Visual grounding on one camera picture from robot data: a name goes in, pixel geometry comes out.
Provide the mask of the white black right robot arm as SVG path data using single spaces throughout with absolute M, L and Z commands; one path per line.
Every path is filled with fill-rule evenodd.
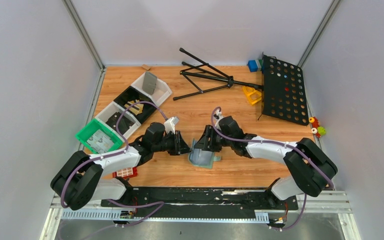
M 266 200 L 274 204 L 301 194 L 317 197 L 326 186 L 332 185 L 338 173 L 337 166 L 311 139 L 269 140 L 243 132 L 231 116 L 218 119 L 216 125 L 207 125 L 193 147 L 213 153 L 230 147 L 240 157 L 284 164 L 290 175 L 276 179 L 265 191 Z

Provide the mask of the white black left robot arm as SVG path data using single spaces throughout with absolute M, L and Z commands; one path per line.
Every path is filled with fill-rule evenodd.
M 180 131 L 167 132 L 162 123 L 153 122 L 124 148 L 102 154 L 76 151 L 51 180 L 50 188 L 60 196 L 61 205 L 73 211 L 94 200 L 120 200 L 131 186 L 125 180 L 104 176 L 144 165 L 157 152 L 180 156 L 191 151 Z

